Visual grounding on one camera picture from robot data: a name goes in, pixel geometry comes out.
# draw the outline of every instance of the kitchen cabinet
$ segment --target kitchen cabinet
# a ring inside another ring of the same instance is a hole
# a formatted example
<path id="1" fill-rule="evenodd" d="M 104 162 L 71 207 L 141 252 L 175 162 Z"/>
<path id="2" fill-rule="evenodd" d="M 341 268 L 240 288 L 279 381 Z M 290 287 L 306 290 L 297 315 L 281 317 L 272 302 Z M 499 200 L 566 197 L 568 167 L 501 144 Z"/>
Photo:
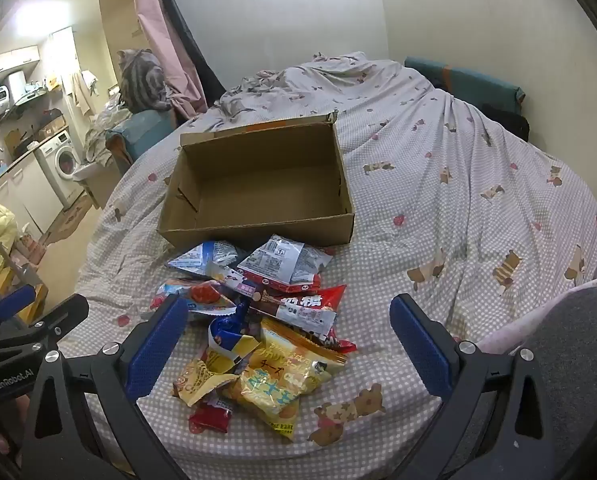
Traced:
<path id="1" fill-rule="evenodd" d="M 33 153 L 0 177 L 0 203 L 14 213 L 19 228 L 30 224 L 30 234 L 36 240 L 63 210 Z"/>
<path id="2" fill-rule="evenodd" d="M 29 75 L 39 61 L 40 55 L 36 45 L 0 54 L 0 81 L 19 70 L 23 70 L 27 72 L 26 75 Z"/>

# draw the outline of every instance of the bed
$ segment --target bed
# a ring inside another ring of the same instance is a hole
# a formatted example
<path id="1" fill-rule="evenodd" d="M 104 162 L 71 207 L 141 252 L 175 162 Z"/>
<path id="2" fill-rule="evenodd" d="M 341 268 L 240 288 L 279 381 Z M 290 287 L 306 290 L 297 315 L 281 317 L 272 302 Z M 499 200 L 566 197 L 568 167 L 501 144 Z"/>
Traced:
<path id="1" fill-rule="evenodd" d="M 122 341 L 160 283 L 176 275 L 163 266 L 174 253 L 156 225 L 179 134 L 334 108 L 357 216 L 352 241 L 336 248 L 323 285 L 348 285 L 336 328 L 359 350 L 304 397 L 293 444 L 240 410 L 226 435 L 191 434 L 192 410 L 170 395 L 207 334 L 190 325 L 138 405 L 192 478 L 382 478 L 438 406 L 390 329 L 392 297 L 410 293 L 454 336 L 493 348 L 538 322 L 534 315 L 523 323 L 528 315 L 597 277 L 597 202 L 565 164 L 397 62 L 318 56 L 244 79 L 130 168 L 101 214 L 78 282 L 89 318 L 63 339 L 63 352 Z M 328 408 L 368 396 L 376 403 L 329 444 L 319 432 Z M 96 399 L 90 405 L 113 449 Z"/>

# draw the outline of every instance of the metal bolt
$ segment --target metal bolt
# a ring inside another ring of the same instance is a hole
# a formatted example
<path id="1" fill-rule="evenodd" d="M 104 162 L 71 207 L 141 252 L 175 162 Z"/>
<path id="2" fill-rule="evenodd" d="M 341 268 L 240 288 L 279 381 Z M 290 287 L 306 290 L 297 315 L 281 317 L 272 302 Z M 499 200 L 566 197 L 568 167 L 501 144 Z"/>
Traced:
<path id="1" fill-rule="evenodd" d="M 58 352 L 56 350 L 50 350 L 46 355 L 45 355 L 45 361 L 47 361 L 48 363 L 53 363 L 54 361 L 56 361 L 58 359 Z"/>
<path id="2" fill-rule="evenodd" d="M 521 359 L 525 361 L 532 361 L 534 359 L 534 353 L 529 348 L 521 348 Z"/>
<path id="3" fill-rule="evenodd" d="M 464 354 L 473 354 L 477 351 L 477 346 L 472 341 L 461 341 L 459 343 L 459 350 Z"/>
<path id="4" fill-rule="evenodd" d="M 105 343 L 105 345 L 102 347 L 102 352 L 105 355 L 114 355 L 116 352 L 118 352 L 119 348 L 120 345 L 118 343 Z"/>

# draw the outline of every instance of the light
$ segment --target light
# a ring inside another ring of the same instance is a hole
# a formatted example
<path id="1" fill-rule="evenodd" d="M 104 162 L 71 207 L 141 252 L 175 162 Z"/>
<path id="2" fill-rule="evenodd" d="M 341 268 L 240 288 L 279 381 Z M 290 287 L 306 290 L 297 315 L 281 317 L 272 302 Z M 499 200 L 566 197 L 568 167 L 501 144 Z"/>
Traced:
<path id="1" fill-rule="evenodd" d="M 16 12 L 19 36 L 39 38 L 69 25 L 69 5 L 66 2 L 28 3 Z"/>

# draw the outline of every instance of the ceiling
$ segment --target ceiling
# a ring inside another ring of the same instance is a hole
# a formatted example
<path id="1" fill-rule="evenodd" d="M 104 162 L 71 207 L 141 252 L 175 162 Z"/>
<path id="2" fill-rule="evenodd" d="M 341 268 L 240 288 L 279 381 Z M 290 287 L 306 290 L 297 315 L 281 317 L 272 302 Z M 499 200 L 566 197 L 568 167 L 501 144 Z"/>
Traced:
<path id="1" fill-rule="evenodd" d="M 70 26 L 75 30 L 101 26 L 99 0 L 18 0 L 0 21 L 0 54 L 39 44 L 48 34 Z"/>

